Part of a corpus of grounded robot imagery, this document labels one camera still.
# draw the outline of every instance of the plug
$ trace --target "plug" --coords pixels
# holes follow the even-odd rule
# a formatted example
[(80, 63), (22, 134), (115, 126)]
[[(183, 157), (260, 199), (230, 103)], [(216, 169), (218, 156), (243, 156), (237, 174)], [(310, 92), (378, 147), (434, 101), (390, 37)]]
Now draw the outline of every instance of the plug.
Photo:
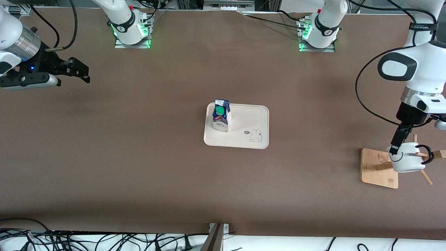
[(190, 244), (190, 242), (189, 242), (189, 238), (187, 237), (187, 235), (184, 235), (184, 251), (189, 251), (189, 250), (191, 250), (192, 248), (194, 248), (191, 244)]

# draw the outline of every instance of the metal bar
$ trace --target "metal bar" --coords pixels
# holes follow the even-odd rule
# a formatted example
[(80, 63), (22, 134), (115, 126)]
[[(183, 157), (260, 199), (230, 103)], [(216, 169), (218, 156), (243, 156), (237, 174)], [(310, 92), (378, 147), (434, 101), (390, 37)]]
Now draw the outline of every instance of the metal bar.
[(211, 233), (206, 238), (206, 241), (201, 247), (200, 251), (221, 251), (223, 243), (223, 224), (217, 223), (212, 228)]

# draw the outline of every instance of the metal frame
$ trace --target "metal frame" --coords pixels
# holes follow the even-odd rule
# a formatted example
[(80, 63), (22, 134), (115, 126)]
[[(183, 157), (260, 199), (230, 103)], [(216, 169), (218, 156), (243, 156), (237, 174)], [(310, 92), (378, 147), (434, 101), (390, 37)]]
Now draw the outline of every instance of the metal frame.
[(221, 251), (223, 249), (223, 235), (225, 234), (225, 232), (229, 231), (229, 227), (225, 225), (228, 224), (210, 224), (209, 228), (212, 229), (211, 233), (206, 238), (206, 241), (204, 242), (200, 251)]

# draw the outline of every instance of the white mug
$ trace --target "white mug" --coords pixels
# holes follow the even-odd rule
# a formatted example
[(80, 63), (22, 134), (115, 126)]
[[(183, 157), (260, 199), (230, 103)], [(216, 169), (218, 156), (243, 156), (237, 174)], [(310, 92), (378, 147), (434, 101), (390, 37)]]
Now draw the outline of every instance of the white mug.
[[(420, 152), (420, 147), (424, 147), (429, 153), (429, 159), (427, 161), (423, 161), (422, 156), (416, 156), (415, 153)], [(419, 145), (415, 142), (403, 143), (398, 149), (398, 154), (389, 153), (390, 159), (392, 160), (393, 169), (396, 172), (416, 172), (423, 170), (426, 167), (426, 164), (432, 162), (434, 160), (434, 155), (432, 154), (432, 150), (430, 147), (425, 145)]]

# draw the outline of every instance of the white wall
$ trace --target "white wall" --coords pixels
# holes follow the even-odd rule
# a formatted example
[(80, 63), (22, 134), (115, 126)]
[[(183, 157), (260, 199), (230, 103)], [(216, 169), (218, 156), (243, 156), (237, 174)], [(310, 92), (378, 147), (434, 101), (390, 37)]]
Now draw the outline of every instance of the white wall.
[(323, 0), (282, 0), (281, 10), (285, 12), (313, 13), (322, 8)]

